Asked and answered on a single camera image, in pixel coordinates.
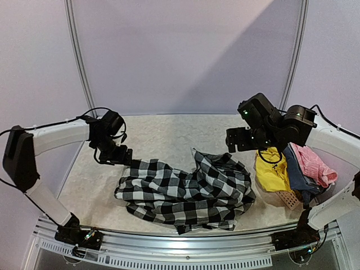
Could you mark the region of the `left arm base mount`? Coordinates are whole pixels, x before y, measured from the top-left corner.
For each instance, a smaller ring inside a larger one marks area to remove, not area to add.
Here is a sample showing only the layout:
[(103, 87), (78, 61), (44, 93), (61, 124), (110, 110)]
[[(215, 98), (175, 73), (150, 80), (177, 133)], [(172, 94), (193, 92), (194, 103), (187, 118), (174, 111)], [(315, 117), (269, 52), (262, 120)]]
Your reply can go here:
[(59, 228), (55, 240), (79, 248), (100, 250), (104, 234), (96, 229)]

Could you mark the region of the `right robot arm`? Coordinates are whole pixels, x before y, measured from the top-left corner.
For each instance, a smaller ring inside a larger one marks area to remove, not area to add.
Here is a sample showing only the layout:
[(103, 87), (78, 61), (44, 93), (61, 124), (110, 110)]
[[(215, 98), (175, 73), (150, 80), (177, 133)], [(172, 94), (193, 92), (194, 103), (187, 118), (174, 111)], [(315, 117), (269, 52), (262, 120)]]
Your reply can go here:
[[(248, 126), (226, 131), (230, 153), (276, 147), (283, 152), (290, 143), (322, 150), (359, 167), (359, 138), (332, 125), (323, 116), (301, 105), (281, 114), (263, 93), (242, 101), (237, 111)], [(302, 212), (296, 228), (274, 233), (272, 241), (304, 245), (319, 239), (325, 225), (359, 206), (359, 174), (327, 201)]]

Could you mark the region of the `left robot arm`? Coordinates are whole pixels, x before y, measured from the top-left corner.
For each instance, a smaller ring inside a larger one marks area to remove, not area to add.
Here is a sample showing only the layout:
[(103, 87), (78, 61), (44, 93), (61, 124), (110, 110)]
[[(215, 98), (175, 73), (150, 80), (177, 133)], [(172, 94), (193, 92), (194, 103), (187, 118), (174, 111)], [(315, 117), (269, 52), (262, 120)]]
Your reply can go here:
[(10, 177), (10, 186), (23, 193), (61, 230), (71, 244), (79, 244), (84, 236), (79, 221), (61, 203), (42, 179), (38, 167), (49, 152), (88, 143), (93, 158), (100, 165), (129, 165), (132, 150), (124, 141), (127, 124), (117, 112), (108, 110), (102, 117), (88, 114), (56, 123), (21, 127), (16, 125), (8, 135), (2, 166)]

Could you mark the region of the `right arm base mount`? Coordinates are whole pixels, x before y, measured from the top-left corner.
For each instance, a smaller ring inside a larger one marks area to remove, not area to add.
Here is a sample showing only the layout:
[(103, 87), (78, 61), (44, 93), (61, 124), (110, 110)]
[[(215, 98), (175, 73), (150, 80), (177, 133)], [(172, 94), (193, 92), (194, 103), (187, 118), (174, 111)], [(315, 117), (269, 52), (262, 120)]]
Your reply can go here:
[(272, 245), (276, 251), (307, 246), (319, 240), (320, 234), (312, 228), (294, 228), (271, 234)]

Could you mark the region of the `black white checkered shirt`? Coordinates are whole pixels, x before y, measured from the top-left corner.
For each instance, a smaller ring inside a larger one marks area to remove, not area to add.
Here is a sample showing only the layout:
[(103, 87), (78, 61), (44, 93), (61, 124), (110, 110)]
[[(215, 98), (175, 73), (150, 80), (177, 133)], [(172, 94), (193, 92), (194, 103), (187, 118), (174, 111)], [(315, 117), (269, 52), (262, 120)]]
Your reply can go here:
[(193, 172), (159, 159), (133, 160), (115, 198), (125, 201), (135, 217), (174, 226), (180, 235), (200, 228), (233, 231), (236, 217), (255, 203), (250, 173), (229, 153), (191, 152)]

